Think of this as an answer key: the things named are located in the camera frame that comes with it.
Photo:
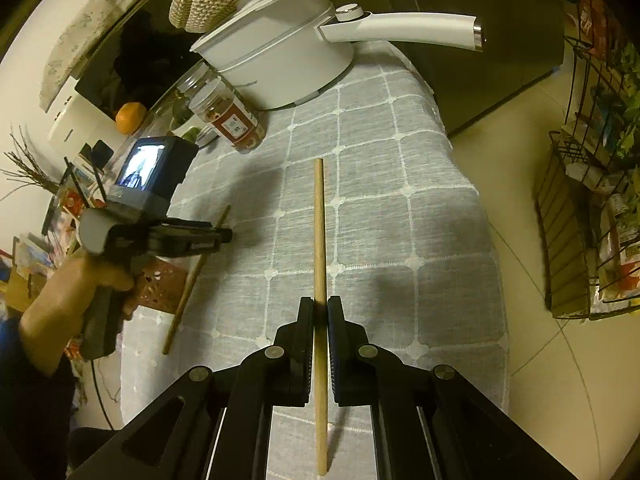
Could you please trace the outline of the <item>blue sleeved left forearm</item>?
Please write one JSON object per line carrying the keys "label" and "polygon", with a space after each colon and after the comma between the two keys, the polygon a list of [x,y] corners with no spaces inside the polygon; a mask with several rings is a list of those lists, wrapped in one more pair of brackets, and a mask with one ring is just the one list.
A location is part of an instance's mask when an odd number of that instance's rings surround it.
{"label": "blue sleeved left forearm", "polygon": [[75,391],[68,359],[52,376],[26,356],[18,321],[1,324],[1,477],[64,479]]}

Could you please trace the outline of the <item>person's left hand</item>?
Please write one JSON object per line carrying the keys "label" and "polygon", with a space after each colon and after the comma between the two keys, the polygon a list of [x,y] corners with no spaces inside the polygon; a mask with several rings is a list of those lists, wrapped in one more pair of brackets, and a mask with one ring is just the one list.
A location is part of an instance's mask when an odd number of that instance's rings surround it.
{"label": "person's left hand", "polygon": [[84,314],[99,287],[129,292],[134,278],[124,268],[81,250],[68,257],[44,285],[18,324],[29,362],[51,377],[64,350],[84,325]]}

